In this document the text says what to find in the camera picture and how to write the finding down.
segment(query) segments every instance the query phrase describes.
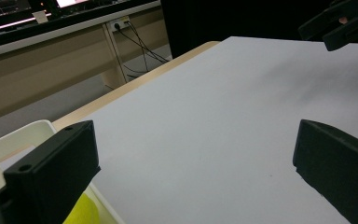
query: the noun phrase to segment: black cable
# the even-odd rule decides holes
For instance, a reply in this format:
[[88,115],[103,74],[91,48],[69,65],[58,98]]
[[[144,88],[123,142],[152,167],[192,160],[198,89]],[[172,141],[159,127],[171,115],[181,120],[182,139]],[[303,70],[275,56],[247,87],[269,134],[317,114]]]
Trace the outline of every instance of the black cable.
[[[141,39],[141,37],[138,36],[138,33],[136,33],[136,36],[138,37],[139,45],[142,45],[142,39]],[[148,72],[149,69],[147,68],[147,62],[146,62],[146,57],[145,57],[145,50],[144,50],[144,48],[142,48],[142,46],[141,46],[141,50],[142,50],[142,55],[144,55],[144,62],[145,62],[146,71]]]
[[[124,35],[126,38],[128,38],[130,41],[132,41],[134,44],[138,45],[139,47],[143,48],[144,46],[136,43],[136,41],[134,41],[133,39],[131,39],[129,36],[125,35],[123,32],[121,32],[121,30],[117,29],[119,33],[121,33],[122,35]],[[158,61],[160,61],[161,63],[164,63],[162,60],[160,60],[159,58],[157,58],[156,56],[152,56],[152,55],[149,55],[149,54],[146,54],[147,56],[151,57],[151,58],[154,58]]]
[[155,52],[153,52],[151,49],[149,49],[146,45],[145,45],[145,43],[142,41],[142,39],[141,39],[141,41],[142,41],[142,44],[140,45],[140,44],[138,44],[136,41],[134,41],[132,38],[130,38],[129,36],[127,36],[127,35],[125,35],[123,32],[121,32],[121,30],[120,29],[118,29],[117,28],[117,30],[122,34],[122,35],[124,35],[126,38],[128,38],[130,41],[132,41],[134,44],[136,44],[136,45],[138,45],[139,47],[141,47],[141,48],[144,48],[144,49],[146,49],[148,52],[150,52],[152,55],[149,55],[149,54],[146,54],[147,56],[149,56],[149,57],[151,57],[151,58],[154,58],[154,59],[156,59],[156,60],[158,60],[159,62],[161,62],[161,63],[167,63],[167,62],[169,62],[168,60],[166,60],[165,58],[163,58],[162,56],[160,56],[160,55],[158,55],[157,53],[155,53]]
[[148,73],[148,72],[149,72],[149,71],[145,71],[145,72],[135,71],[135,70],[132,70],[132,69],[130,69],[129,67],[127,67],[125,64],[123,64],[123,66],[124,66],[125,68],[127,68],[128,70],[130,70],[130,71],[134,72],[134,73],[145,74],[145,73]]
[[132,75],[128,75],[128,74],[127,74],[127,76],[128,76],[128,77],[133,77],[133,78],[138,78],[138,77],[136,77],[136,76],[132,76]]
[[138,38],[141,40],[142,44],[145,46],[145,48],[150,52],[152,53],[154,56],[156,57],[159,57],[160,59],[162,59],[164,62],[169,62],[169,60],[166,60],[164,57],[158,55],[157,53],[153,52],[151,49],[149,49],[147,47],[147,45],[144,43],[144,41],[141,39],[141,37],[138,35],[138,32],[136,30],[136,28],[132,25],[132,23],[130,21],[125,21],[129,26],[130,28],[132,29],[132,31],[136,34],[136,36],[138,36]]

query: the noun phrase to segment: wooden table edge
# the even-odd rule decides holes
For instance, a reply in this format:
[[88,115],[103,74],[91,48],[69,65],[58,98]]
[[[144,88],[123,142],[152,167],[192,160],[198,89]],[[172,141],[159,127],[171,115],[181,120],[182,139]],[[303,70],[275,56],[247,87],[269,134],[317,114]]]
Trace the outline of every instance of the wooden table edge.
[[162,66],[144,74],[141,77],[134,79],[133,81],[108,92],[106,95],[101,96],[100,98],[79,107],[78,109],[74,110],[73,112],[63,116],[60,119],[57,119],[52,122],[54,128],[58,131],[68,125],[74,124],[81,119],[85,118],[87,115],[91,114],[92,112],[100,109],[101,107],[109,104],[110,102],[116,100],[117,98],[123,96],[124,94],[137,89],[138,87],[144,85],[146,82],[153,80],[156,77],[161,76],[162,74],[168,72],[169,70],[173,69],[174,67],[178,66],[181,63],[188,61],[189,59],[197,56],[198,54],[202,53],[206,49],[209,49],[219,41],[209,41],[191,51],[175,58],[174,60],[163,64]]

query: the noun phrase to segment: white table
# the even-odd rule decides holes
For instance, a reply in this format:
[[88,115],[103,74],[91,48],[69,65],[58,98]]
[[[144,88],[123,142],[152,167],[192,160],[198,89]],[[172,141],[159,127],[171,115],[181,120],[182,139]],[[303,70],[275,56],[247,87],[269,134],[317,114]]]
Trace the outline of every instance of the white table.
[[358,137],[358,45],[231,37],[83,118],[127,224],[348,221],[296,173],[298,125]]

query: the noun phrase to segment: monitor screen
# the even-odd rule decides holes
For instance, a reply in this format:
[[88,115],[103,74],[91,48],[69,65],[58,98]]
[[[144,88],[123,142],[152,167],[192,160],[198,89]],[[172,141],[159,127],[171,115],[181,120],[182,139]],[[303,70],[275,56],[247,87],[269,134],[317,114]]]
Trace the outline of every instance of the monitor screen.
[[89,0],[57,0],[57,3],[60,7],[69,7],[82,2],[87,2]]
[[28,0],[0,0],[0,17],[31,9]]

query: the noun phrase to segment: power strip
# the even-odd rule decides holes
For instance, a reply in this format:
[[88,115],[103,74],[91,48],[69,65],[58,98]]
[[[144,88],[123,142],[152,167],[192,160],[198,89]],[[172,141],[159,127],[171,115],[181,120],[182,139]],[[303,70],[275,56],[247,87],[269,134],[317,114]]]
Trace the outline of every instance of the power strip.
[[128,24],[128,21],[130,21],[130,17],[125,16],[125,17],[121,17],[118,19],[115,19],[113,21],[110,21],[110,27],[112,28],[112,31],[117,31],[117,28],[124,29],[126,27],[129,27],[130,25]]

